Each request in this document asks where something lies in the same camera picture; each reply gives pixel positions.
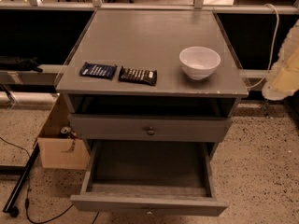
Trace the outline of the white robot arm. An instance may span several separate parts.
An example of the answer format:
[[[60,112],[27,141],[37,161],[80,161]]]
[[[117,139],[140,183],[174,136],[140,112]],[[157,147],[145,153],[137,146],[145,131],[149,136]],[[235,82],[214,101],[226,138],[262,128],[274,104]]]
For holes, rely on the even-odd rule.
[[[299,90],[299,20],[287,33],[278,60],[266,76],[262,95],[271,101],[293,96]]]

